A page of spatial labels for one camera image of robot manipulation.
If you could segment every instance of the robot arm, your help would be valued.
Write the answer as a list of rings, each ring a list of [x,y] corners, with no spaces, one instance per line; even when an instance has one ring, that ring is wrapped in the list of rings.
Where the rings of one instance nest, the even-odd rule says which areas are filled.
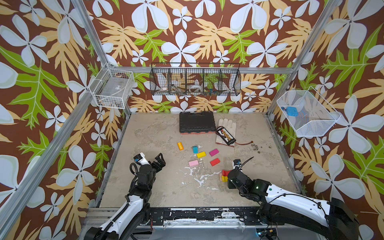
[[[161,153],[155,159],[157,162],[151,163],[145,159],[143,153],[134,157],[135,163],[140,165],[140,170],[137,170],[135,163],[131,163],[130,170],[135,177],[125,196],[126,202],[106,223],[99,228],[91,227],[84,240],[127,239],[139,224],[149,221],[148,200],[152,193],[155,176],[166,165]]]
[[[228,188],[236,188],[241,196],[261,203],[256,213],[260,222],[270,225],[289,223],[328,239],[358,239],[359,222],[341,200],[318,200],[284,190],[261,179],[251,180],[242,172],[243,165],[237,164],[229,172]]]

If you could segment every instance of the yellow block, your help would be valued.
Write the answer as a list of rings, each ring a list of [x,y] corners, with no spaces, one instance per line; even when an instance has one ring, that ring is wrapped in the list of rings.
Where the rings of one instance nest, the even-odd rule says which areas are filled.
[[[199,153],[196,155],[197,158],[201,158],[201,157],[205,157],[205,156],[206,156],[205,152],[199,152]]]

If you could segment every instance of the red block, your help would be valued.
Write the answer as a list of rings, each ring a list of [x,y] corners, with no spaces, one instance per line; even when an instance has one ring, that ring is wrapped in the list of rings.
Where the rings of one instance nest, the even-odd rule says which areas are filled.
[[[231,170],[229,170],[229,171],[225,171],[225,170],[223,170],[223,171],[222,171],[223,176],[224,176],[224,177],[228,177],[228,173],[229,173],[230,171],[231,171]]]
[[[219,162],[220,162],[220,160],[218,158],[216,158],[215,160],[211,161],[210,163],[213,167],[214,165],[218,164]]]

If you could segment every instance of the floral wallpaper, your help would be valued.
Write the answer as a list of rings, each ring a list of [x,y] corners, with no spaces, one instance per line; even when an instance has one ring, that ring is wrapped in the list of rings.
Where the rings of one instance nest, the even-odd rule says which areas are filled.
[[[291,67],[325,4],[318,0],[84,3],[112,65],[180,66],[182,62],[184,66],[240,63],[241,67]],[[151,95],[149,74],[135,74],[129,105],[132,112],[265,112],[285,76],[243,74],[237,97],[163,97]],[[218,80],[211,81],[215,87]]]
[[[325,108],[341,113],[325,136],[298,138],[278,108],[271,116],[306,194],[344,201],[363,240],[384,238],[383,7],[343,1],[290,85],[314,87]]]
[[[0,211],[100,69],[70,0],[0,0]],[[124,115],[91,103],[7,239],[77,239]]]

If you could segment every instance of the wire mesh basket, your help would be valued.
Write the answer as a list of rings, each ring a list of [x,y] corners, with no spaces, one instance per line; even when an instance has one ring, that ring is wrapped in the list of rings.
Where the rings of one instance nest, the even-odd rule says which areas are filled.
[[[131,71],[110,68],[103,73],[92,96],[97,106],[124,109],[135,82]]]
[[[240,94],[241,75],[238,67],[207,65],[208,67],[167,67],[154,66],[152,63],[149,75],[151,94],[193,96]]]
[[[282,109],[298,137],[324,136],[341,117],[341,114],[323,96],[312,88],[317,93],[314,96],[310,90],[287,91],[277,100],[277,105]],[[295,107],[297,116],[288,115],[287,111],[284,111],[287,107]]]

